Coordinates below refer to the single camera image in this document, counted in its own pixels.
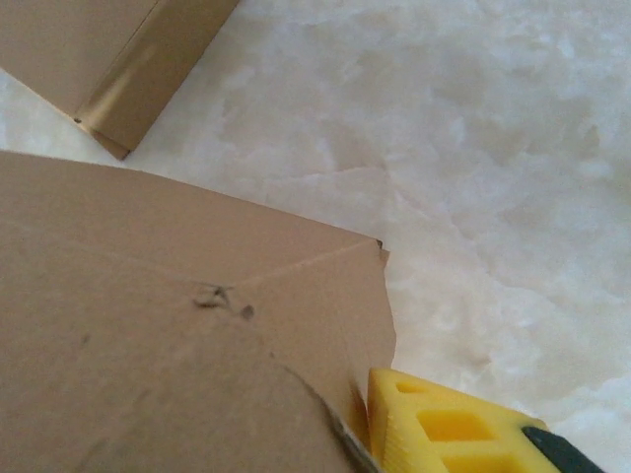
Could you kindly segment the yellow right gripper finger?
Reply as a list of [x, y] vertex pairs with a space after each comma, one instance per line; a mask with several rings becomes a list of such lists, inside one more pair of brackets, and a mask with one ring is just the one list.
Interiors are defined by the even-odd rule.
[[392, 369], [368, 384], [371, 453], [385, 472], [597, 472], [540, 420]]

